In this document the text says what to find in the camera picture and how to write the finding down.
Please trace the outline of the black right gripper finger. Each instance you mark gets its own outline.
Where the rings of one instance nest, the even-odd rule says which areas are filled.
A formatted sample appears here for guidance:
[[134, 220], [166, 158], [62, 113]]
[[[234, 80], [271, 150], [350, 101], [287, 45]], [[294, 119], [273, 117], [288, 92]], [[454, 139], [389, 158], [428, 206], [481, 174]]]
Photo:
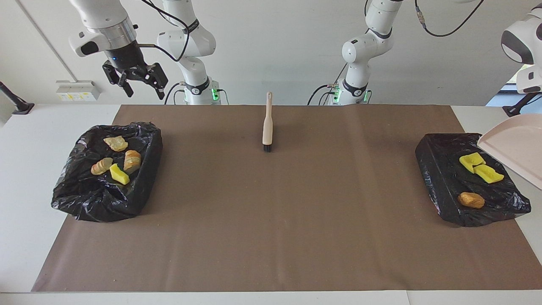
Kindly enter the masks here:
[[116, 69], [109, 61], [102, 65], [102, 69], [110, 84], [121, 87], [128, 98], [133, 96], [133, 89], [127, 81], [127, 73], [124, 69]]
[[143, 76], [143, 83], [153, 87], [159, 100], [163, 100], [165, 98], [164, 89], [169, 81], [168, 77], [159, 63], [147, 65], [146, 70]]

